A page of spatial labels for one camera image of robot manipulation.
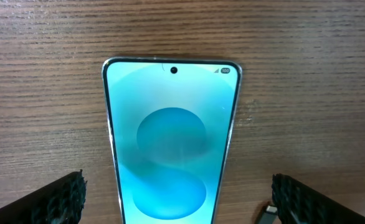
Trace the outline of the turquoise screen Galaxy smartphone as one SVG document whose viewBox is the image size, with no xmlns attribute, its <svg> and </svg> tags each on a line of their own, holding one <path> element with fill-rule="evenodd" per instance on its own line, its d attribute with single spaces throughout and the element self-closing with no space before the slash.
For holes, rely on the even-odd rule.
<svg viewBox="0 0 365 224">
<path fill-rule="evenodd" d="M 214 223 L 241 66 L 113 57 L 102 80 L 122 222 Z"/>
</svg>

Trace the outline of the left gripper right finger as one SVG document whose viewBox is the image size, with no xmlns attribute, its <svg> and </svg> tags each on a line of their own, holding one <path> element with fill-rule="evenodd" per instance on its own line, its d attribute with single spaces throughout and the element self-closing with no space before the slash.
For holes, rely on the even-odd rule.
<svg viewBox="0 0 365 224">
<path fill-rule="evenodd" d="M 282 223 L 365 224 L 364 216 L 288 175 L 273 175 L 272 202 Z"/>
</svg>

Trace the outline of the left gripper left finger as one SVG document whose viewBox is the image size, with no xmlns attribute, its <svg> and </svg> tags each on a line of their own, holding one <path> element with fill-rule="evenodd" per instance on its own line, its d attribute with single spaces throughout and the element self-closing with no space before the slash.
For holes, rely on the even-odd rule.
<svg viewBox="0 0 365 224">
<path fill-rule="evenodd" d="M 78 224 L 86 193 L 82 171 L 71 172 L 0 208 L 0 224 Z"/>
</svg>

